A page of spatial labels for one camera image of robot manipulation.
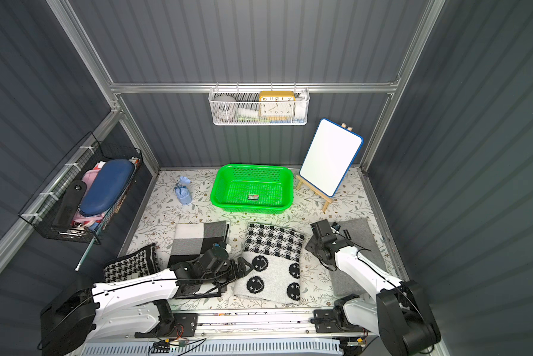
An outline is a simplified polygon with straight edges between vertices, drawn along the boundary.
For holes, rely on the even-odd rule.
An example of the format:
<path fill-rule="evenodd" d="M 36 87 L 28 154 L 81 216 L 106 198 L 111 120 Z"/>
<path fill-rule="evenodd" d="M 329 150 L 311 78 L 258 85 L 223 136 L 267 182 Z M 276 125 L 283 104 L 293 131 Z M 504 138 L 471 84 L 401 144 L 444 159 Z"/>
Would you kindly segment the black white checkered scarf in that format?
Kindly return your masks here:
<path fill-rule="evenodd" d="M 223 246 L 227 250 L 229 224 L 225 221 L 180 223 L 177 225 L 168 259 L 168 268 L 177 275 L 177 264 L 193 261 L 213 246 Z M 177 299 L 216 297 L 221 294 L 176 294 Z"/>

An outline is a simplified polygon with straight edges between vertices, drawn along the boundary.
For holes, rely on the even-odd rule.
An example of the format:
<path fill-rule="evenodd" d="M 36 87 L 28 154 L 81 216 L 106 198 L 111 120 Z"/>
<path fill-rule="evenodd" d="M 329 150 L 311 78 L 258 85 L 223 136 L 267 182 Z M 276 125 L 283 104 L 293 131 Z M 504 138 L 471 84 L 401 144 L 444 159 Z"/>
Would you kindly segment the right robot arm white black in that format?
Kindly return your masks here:
<path fill-rule="evenodd" d="M 372 332 L 391 355 L 424 355 L 434 351 L 442 335 L 424 289 L 414 280 L 388 274 L 364 256 L 339 225 L 320 220 L 311 225 L 313 236 L 306 246 L 331 271 L 341 271 L 370 295 L 337 300 L 331 310 L 317 309 L 311 322 L 319 334 Z"/>

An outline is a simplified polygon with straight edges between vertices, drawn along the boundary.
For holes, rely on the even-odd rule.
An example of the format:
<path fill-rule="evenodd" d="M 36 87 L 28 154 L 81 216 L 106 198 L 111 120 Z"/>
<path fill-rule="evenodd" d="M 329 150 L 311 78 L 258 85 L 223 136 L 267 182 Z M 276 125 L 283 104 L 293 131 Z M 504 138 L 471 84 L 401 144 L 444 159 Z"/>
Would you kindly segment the smiley houndstooth scarf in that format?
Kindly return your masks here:
<path fill-rule="evenodd" d="M 248 224 L 242 257 L 253 270 L 235 283 L 234 295 L 299 304 L 300 254 L 304 241 L 302 233 L 289 228 Z"/>

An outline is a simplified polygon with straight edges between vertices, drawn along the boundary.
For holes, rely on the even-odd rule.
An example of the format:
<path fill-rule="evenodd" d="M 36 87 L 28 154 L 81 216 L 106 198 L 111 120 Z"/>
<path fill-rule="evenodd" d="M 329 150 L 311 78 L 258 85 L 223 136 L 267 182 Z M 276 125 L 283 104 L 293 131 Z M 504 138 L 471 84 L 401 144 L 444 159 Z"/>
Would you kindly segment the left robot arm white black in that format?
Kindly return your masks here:
<path fill-rule="evenodd" d="M 91 283 L 78 280 L 40 314 L 43 355 L 66 355 L 92 339 L 117 335 L 181 338 L 186 328 L 171 311 L 170 299 L 207 298 L 247 276 L 253 265 L 232 260 L 225 243 L 198 258 L 131 280 Z"/>

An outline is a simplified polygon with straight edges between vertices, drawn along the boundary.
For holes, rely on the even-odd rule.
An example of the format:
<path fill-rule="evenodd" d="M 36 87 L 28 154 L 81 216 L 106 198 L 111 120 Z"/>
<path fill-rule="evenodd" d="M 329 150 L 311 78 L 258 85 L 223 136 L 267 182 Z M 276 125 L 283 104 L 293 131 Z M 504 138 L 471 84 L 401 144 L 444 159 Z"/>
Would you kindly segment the grey scarf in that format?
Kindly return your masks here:
<path fill-rule="evenodd" d="M 360 255 L 365 256 L 380 269 L 387 271 L 385 260 L 376 243 L 367 218 L 338 221 L 337 224 L 340 225 L 339 233 L 344 236 L 350 236 L 352 242 L 358 245 L 357 249 L 360 251 Z M 341 270 L 331 271 L 330 280 L 334 296 L 337 299 L 344 298 L 348 295 L 360 296 L 366 294 L 362 286 Z"/>

